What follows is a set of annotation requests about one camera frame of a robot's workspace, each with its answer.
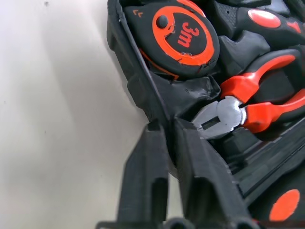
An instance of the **orange oval label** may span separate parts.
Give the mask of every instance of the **orange oval label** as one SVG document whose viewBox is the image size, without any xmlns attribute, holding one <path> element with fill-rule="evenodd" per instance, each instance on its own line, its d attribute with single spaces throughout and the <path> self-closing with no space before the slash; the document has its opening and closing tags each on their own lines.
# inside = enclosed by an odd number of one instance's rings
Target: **orange oval label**
<svg viewBox="0 0 305 229">
<path fill-rule="evenodd" d="M 277 28 L 281 25 L 281 20 L 277 16 L 264 10 L 249 10 L 248 15 L 256 24 L 267 28 Z"/>
<path fill-rule="evenodd" d="M 296 210 L 301 194 L 299 190 L 292 189 L 285 192 L 275 204 L 273 204 L 270 211 L 270 221 L 284 221 L 288 219 Z"/>
</svg>

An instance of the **pliers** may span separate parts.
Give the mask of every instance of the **pliers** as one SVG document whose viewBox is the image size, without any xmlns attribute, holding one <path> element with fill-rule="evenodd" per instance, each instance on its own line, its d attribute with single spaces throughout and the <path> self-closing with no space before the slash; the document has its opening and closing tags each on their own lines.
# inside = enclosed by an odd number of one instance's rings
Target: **pliers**
<svg viewBox="0 0 305 229">
<path fill-rule="evenodd" d="M 220 138 L 238 126 L 252 133 L 266 130 L 271 123 L 289 122 L 305 114 L 305 89 L 302 88 L 283 105 L 270 102 L 245 104 L 258 91 L 263 75 L 285 67 L 300 58 L 298 50 L 269 52 L 256 59 L 242 75 L 236 75 L 221 84 L 221 101 L 204 108 L 192 120 L 204 139 Z"/>
</svg>

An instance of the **tape measure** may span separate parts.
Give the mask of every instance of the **tape measure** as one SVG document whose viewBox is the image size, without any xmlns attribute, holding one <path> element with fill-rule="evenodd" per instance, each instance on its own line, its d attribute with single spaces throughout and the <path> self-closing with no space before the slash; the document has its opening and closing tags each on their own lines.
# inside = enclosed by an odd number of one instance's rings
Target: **tape measure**
<svg viewBox="0 0 305 229">
<path fill-rule="evenodd" d="M 173 79 L 202 77 L 216 65 L 217 34 L 193 2 L 153 2 L 124 13 L 143 57 Z"/>
</svg>

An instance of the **black plastic tool case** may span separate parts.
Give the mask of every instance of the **black plastic tool case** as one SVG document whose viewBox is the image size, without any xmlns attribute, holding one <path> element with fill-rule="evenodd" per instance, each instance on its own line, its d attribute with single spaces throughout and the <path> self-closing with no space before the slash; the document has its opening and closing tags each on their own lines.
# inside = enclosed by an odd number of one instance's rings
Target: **black plastic tool case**
<svg viewBox="0 0 305 229">
<path fill-rule="evenodd" d="M 220 87 L 211 75 L 188 81 L 169 81 L 149 71 L 129 30 L 123 7 L 135 0 L 108 0 L 107 41 L 128 80 L 135 104 L 149 121 L 164 126 L 170 157 L 175 164 L 172 123 L 175 117 L 190 121 L 204 105 L 216 100 Z M 247 205 L 270 185 L 305 159 L 305 118 L 255 136 L 238 128 L 226 138 L 211 141 L 228 163 Z"/>
</svg>

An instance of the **white background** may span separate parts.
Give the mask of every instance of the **white background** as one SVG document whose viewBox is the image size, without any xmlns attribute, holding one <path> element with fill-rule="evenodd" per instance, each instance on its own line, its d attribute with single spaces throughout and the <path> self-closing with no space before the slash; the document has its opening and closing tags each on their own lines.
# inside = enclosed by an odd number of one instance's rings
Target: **white background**
<svg viewBox="0 0 305 229">
<path fill-rule="evenodd" d="M 106 21 L 106 0 L 0 0 L 1 229 L 115 219 L 123 165 L 147 119 Z"/>
</svg>

